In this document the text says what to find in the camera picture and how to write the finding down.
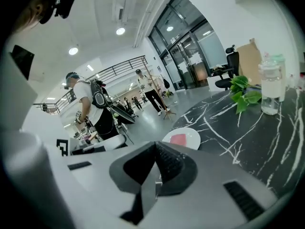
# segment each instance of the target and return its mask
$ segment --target black pants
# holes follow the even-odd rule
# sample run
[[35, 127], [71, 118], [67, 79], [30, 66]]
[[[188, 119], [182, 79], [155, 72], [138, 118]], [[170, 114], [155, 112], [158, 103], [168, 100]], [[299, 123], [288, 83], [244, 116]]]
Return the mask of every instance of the black pants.
[[142, 106], [141, 106], [140, 103], [139, 103], [139, 104], [136, 104], [136, 106], [137, 106], [138, 109], [142, 108]]
[[119, 134], [115, 128], [112, 114], [106, 108], [103, 110], [99, 121], [94, 125], [94, 127], [103, 140], [107, 140]]
[[159, 109], [158, 105], [156, 104], [156, 102], [154, 101], [153, 98], [155, 98], [155, 100], [157, 100], [157, 102], [160, 104], [160, 106], [164, 109], [161, 98], [158, 96], [158, 94], [155, 90], [151, 90], [149, 92], [146, 92], [145, 96], [152, 103], [152, 105], [154, 106], [156, 111], [160, 112], [161, 110]]

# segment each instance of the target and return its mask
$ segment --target pink food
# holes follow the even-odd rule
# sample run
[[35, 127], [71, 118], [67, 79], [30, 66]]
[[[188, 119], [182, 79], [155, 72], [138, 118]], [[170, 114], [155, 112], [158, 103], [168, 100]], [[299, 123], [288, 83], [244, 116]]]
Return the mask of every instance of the pink food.
[[171, 136], [170, 143], [186, 146], [186, 135], [185, 134], [173, 135]]

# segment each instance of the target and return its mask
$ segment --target railing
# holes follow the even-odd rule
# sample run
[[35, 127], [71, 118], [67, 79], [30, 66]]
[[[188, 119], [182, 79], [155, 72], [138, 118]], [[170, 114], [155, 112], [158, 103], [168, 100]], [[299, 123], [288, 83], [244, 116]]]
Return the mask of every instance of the railing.
[[[107, 69], [104, 69], [100, 72], [97, 72], [94, 75], [87, 78], [86, 80], [99, 79], [100, 81], [106, 82], [106, 81], [108, 81], [116, 76], [120, 76], [124, 73], [134, 72], [136, 69], [144, 67], [142, 59], [143, 59], [144, 63], [147, 64], [145, 55], [142, 55], [142, 56], [118, 63], [118, 64], [111, 66]], [[50, 104], [50, 105], [55, 106], [55, 109], [57, 110], [57, 112], [60, 113], [69, 104], [71, 104], [75, 99], [76, 99], [76, 96], [74, 94], [73, 89], [71, 89], [64, 96], [62, 96], [56, 103]]]
[[41, 109], [44, 112], [47, 112], [51, 115], [58, 115], [59, 114], [59, 110], [56, 106], [56, 104], [33, 104], [36, 108]]

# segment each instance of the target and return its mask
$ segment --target ceiling light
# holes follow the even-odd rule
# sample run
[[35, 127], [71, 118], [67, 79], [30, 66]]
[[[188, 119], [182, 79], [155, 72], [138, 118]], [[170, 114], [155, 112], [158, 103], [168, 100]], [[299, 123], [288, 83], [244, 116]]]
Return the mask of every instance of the ceiling light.
[[204, 33], [203, 35], [206, 36], [206, 35], [208, 35], [208, 34], [210, 34], [210, 33], [211, 33], [211, 31], [207, 31], [207, 32]]
[[87, 67], [89, 68], [89, 70], [94, 71], [94, 69], [88, 64]]
[[71, 48], [71, 49], [69, 50], [69, 54], [70, 54], [70, 55], [75, 55], [75, 54], [77, 54], [77, 52], [78, 52], [78, 48]]
[[117, 34], [117, 35], [123, 35], [124, 32], [125, 32], [125, 29], [124, 29], [124, 28], [119, 28], [119, 29], [116, 30], [116, 34]]

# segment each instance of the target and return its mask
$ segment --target floor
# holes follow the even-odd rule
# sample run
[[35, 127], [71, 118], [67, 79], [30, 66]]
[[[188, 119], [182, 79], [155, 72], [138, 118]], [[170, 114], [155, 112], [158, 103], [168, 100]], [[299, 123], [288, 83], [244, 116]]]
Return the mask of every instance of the floor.
[[[171, 120], [168, 117], [163, 119], [165, 111], [158, 116], [157, 111], [150, 102], [143, 106], [143, 111], [138, 111], [138, 109], [135, 108], [135, 114], [139, 117], [135, 117], [135, 124], [128, 125], [127, 135], [135, 144], [144, 141], [161, 141], [171, 130], [175, 121], [189, 108], [204, 98], [210, 97], [216, 93], [217, 92], [210, 92], [209, 87], [206, 86], [186, 91], [178, 91], [174, 96], [163, 98], [167, 107], [170, 108], [172, 112], [176, 113], [171, 114]], [[130, 146], [132, 145], [132, 142], [127, 139], [126, 144]]]

